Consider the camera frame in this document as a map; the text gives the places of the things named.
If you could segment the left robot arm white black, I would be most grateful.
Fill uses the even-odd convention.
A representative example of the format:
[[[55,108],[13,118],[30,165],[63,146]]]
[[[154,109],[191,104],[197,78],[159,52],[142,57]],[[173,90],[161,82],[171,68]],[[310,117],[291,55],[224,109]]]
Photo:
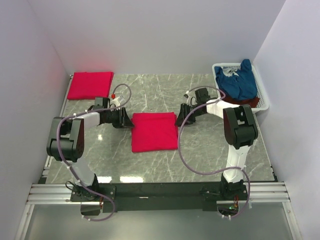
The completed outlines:
[[[111,98],[96,97],[94,105],[83,113],[53,118],[46,151],[56,161],[63,162],[73,175],[72,192],[76,196],[94,201],[101,195],[98,178],[83,157],[85,130],[103,124],[132,129],[134,124],[125,109],[127,102],[123,96],[115,94]]]

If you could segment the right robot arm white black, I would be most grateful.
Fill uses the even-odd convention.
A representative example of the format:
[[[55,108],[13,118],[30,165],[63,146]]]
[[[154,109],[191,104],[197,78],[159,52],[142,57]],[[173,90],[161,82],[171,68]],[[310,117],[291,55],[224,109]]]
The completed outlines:
[[[224,101],[226,94],[222,90],[220,97],[212,98],[209,86],[194,87],[185,92],[186,102],[180,105],[175,125],[179,127],[177,149],[182,163],[193,173],[209,176],[222,173],[219,183],[219,195],[230,200],[240,193],[247,193],[244,176],[248,152],[258,138],[259,132],[252,108],[248,104],[238,105]],[[196,117],[210,114],[223,120],[224,137],[228,144],[226,167],[213,172],[199,172],[191,168],[181,152],[181,136],[185,126],[196,122]]]

